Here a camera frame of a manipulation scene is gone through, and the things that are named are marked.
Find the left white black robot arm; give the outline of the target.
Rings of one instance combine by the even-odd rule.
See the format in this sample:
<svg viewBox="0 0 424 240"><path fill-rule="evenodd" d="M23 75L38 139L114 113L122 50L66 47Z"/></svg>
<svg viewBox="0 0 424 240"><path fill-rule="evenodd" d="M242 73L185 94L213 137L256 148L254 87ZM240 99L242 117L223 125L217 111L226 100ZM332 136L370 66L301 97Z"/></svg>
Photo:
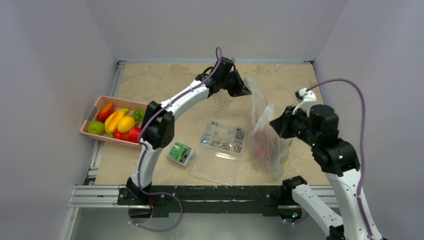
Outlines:
<svg viewBox="0 0 424 240"><path fill-rule="evenodd" d="M183 113L220 90L227 91L233 98L251 95L232 59L219 57L210 69L197 75L189 86L168 100L148 104L137 139L141 152L136 170L127 180L125 198L138 205L148 201L147 187L153 182L154 168L162 150L172 142L175 121Z"/></svg>

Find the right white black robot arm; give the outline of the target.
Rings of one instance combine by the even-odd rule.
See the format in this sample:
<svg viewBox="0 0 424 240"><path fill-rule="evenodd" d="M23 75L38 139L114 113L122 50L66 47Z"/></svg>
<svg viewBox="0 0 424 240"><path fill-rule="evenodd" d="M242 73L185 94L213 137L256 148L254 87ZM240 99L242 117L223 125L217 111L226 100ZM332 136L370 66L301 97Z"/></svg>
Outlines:
<svg viewBox="0 0 424 240"><path fill-rule="evenodd" d="M319 225L328 240L382 240L360 186L362 176L357 152L339 137L339 117L328 105L316 104L309 113L286 107L269 124L284 139L298 138L310 146L315 162L328 179L338 204L336 214L300 176L284 180L280 196L299 204Z"/></svg>

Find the translucent printed plastic bag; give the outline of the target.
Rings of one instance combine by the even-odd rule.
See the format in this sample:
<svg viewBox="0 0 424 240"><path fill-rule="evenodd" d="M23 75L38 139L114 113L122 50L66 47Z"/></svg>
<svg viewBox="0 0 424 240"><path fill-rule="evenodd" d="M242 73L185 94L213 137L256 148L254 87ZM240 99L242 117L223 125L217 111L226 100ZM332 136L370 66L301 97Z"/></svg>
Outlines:
<svg viewBox="0 0 424 240"><path fill-rule="evenodd" d="M261 87L247 77L243 83L251 91L252 129L247 137L250 163L262 174L277 179L284 173L292 140L279 137L270 125L277 114L274 104L268 101Z"/></svg>

